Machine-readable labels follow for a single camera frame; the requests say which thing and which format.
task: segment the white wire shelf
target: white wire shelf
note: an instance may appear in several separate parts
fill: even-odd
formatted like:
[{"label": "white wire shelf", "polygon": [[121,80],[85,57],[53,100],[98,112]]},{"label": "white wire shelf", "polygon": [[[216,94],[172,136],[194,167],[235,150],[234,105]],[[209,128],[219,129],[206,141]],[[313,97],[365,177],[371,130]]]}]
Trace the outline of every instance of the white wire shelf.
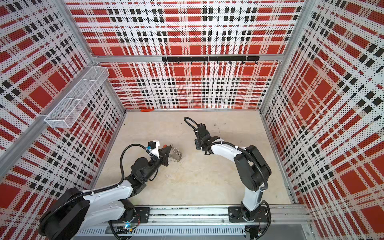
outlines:
[{"label": "white wire shelf", "polygon": [[107,68],[92,66],[46,116],[45,122],[51,127],[71,128],[108,76]]}]

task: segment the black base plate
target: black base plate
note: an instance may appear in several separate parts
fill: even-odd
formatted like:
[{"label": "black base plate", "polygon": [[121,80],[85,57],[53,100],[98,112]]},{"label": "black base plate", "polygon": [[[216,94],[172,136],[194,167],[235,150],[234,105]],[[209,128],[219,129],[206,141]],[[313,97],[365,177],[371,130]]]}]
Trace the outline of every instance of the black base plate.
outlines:
[{"label": "black base plate", "polygon": [[[140,223],[148,223],[149,218],[149,211],[151,210],[150,207],[135,207],[137,214],[140,215]],[[135,219],[131,223],[137,223],[139,221],[138,217],[135,217]],[[122,220],[112,220],[112,223],[123,223]]]},{"label": "black base plate", "polygon": [[[268,222],[268,215],[265,213],[267,213],[266,207],[259,207],[253,222]],[[247,222],[242,217],[241,207],[228,207],[228,217],[229,222]]]}]

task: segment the pegboard wall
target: pegboard wall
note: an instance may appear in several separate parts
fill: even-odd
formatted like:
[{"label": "pegboard wall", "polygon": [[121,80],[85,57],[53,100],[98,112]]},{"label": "pegboard wall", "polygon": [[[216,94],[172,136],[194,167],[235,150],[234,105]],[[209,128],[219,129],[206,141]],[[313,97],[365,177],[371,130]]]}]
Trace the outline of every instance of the pegboard wall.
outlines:
[{"label": "pegboard wall", "polygon": [[65,0],[96,56],[283,53],[304,0]]},{"label": "pegboard wall", "polygon": [[264,111],[324,239],[384,238],[384,1],[319,0]]},{"label": "pegboard wall", "polygon": [[88,64],[51,1],[0,3],[0,155]]},{"label": "pegboard wall", "polygon": [[41,215],[67,189],[89,189],[121,117],[101,86],[72,128],[36,138],[0,183],[0,239],[45,239]]},{"label": "pegboard wall", "polygon": [[259,108],[277,61],[103,63],[127,109]]}]

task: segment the red and white plaid panel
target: red and white plaid panel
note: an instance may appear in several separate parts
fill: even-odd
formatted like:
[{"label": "red and white plaid panel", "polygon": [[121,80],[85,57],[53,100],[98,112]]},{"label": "red and white plaid panel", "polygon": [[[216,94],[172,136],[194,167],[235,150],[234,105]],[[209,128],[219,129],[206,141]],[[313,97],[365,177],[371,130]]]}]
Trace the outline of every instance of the red and white plaid panel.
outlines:
[{"label": "red and white plaid panel", "polygon": [[50,1],[0,4],[0,155],[88,64]]},{"label": "red and white plaid panel", "polygon": [[103,63],[127,109],[259,108],[277,61]]},{"label": "red and white plaid panel", "polygon": [[283,53],[304,0],[65,0],[97,55]]},{"label": "red and white plaid panel", "polygon": [[36,138],[0,183],[0,239],[45,239],[38,220],[67,189],[89,189],[121,116],[101,86],[71,129]]},{"label": "red and white plaid panel", "polygon": [[325,239],[384,238],[384,1],[319,1],[265,116]]}]

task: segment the perforated panel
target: perforated panel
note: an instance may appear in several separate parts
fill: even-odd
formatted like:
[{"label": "perforated panel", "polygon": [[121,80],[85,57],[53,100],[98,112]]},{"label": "perforated panel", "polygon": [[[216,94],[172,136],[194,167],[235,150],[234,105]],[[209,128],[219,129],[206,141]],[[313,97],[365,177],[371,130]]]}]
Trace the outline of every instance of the perforated panel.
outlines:
[{"label": "perforated panel", "polygon": [[0,239],[44,239],[38,220],[62,193],[89,189],[121,118],[101,86],[71,129],[47,127],[0,183]]},{"label": "perforated panel", "polygon": [[265,117],[324,239],[384,237],[384,2],[318,1]]},{"label": "perforated panel", "polygon": [[105,63],[109,81],[127,109],[255,109],[263,100],[277,61]]},{"label": "perforated panel", "polygon": [[0,155],[88,64],[51,1],[0,4]]},{"label": "perforated panel", "polygon": [[283,53],[304,0],[65,0],[95,55]]}]

